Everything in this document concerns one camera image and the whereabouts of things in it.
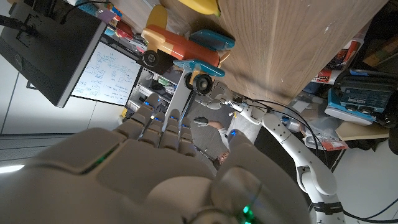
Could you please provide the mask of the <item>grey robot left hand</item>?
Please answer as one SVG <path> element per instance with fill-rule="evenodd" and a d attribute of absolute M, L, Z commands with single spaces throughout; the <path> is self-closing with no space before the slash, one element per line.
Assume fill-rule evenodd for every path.
<path fill-rule="evenodd" d="M 241 96 L 231 91 L 225 83 L 215 80 L 210 92 L 205 95 L 197 95 L 195 101 L 212 110 L 219 110 L 223 105 L 228 105 L 241 112 L 243 106 L 242 103 L 237 102 L 239 98 Z"/>

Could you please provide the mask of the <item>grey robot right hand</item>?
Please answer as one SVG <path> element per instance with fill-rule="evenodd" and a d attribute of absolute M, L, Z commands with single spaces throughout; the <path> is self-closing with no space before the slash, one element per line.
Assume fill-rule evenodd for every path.
<path fill-rule="evenodd" d="M 2 223 L 309 223 L 298 185 L 239 130 L 218 173 L 190 122 L 151 95 L 112 131 L 91 128 L 1 181 Z"/>

